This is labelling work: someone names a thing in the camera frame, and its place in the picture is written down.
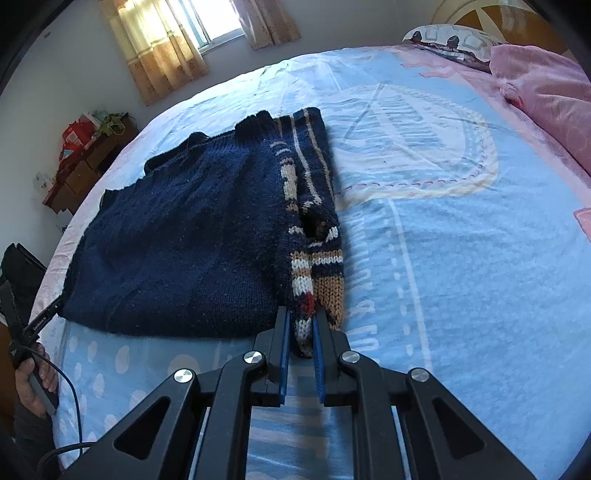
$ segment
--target blue gripper pad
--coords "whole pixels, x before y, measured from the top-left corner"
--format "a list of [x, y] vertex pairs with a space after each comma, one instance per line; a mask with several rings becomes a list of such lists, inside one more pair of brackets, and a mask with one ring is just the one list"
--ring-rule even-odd
[[316, 316], [312, 319], [313, 342], [314, 342], [314, 376], [316, 377], [316, 390], [320, 403], [324, 404], [325, 378], [324, 378], [324, 355], [322, 354], [322, 343], [320, 342], [320, 332], [318, 330], [318, 319]]
[[283, 329], [283, 346], [281, 348], [281, 382], [279, 388], [279, 400], [281, 405], [285, 404], [285, 395], [287, 393], [287, 369], [290, 361], [290, 331], [290, 312], [287, 310], [287, 313], [285, 314], [285, 328]]

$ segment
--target knitted sweater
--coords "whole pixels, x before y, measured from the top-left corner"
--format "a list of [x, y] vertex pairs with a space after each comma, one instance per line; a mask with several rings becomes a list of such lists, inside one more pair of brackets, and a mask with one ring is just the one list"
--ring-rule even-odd
[[287, 305], [303, 355], [317, 302], [340, 326], [343, 256], [317, 108], [191, 134], [145, 169], [103, 195], [66, 274], [66, 319], [125, 335], [250, 336]]

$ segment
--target window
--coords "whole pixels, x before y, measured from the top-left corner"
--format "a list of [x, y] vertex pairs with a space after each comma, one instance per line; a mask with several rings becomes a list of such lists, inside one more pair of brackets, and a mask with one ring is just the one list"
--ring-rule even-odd
[[201, 51], [243, 34], [238, 16], [229, 0], [175, 0], [189, 25]]

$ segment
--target wooden cabinet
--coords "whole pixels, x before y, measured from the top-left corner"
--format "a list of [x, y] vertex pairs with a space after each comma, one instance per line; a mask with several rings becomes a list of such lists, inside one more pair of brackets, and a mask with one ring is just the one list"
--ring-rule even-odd
[[67, 176], [55, 196], [46, 203], [54, 212], [69, 210], [76, 213], [95, 183], [121, 153], [121, 150], [138, 135], [138, 130], [129, 116], [122, 119], [125, 130], [121, 135], [101, 135], [87, 151], [76, 168]]
[[83, 160], [76, 166], [74, 171], [68, 175], [66, 184], [74, 194], [79, 194], [81, 192], [86, 192], [88, 194], [99, 178], [100, 175], [92, 170], [88, 163]]

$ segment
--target headboard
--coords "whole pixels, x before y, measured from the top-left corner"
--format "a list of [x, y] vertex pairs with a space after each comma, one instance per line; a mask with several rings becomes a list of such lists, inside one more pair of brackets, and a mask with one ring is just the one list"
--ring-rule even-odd
[[516, 45], [536, 45], [574, 59], [556, 30], [522, 0], [443, 0], [433, 24], [484, 30]]

